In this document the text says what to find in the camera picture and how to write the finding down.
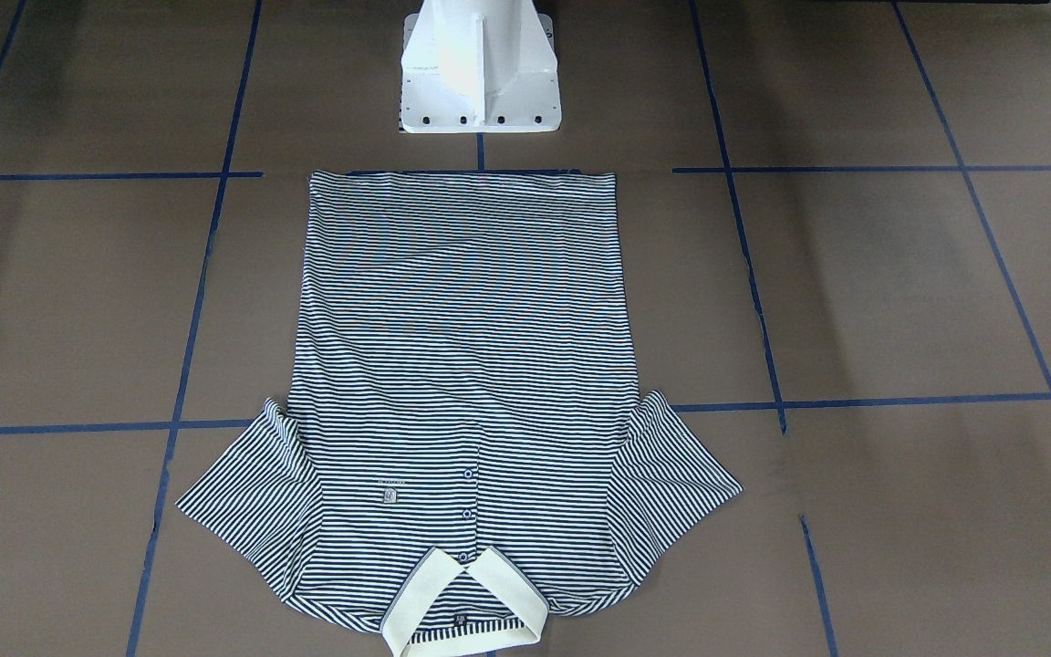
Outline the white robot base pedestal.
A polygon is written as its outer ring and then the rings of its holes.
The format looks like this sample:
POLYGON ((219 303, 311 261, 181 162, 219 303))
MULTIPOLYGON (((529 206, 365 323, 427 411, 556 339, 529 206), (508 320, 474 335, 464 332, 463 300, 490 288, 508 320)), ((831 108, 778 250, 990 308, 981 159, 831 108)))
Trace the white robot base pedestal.
POLYGON ((403 21, 406 134, 539 134, 563 121, 552 18, 533 1, 424 1, 403 21))

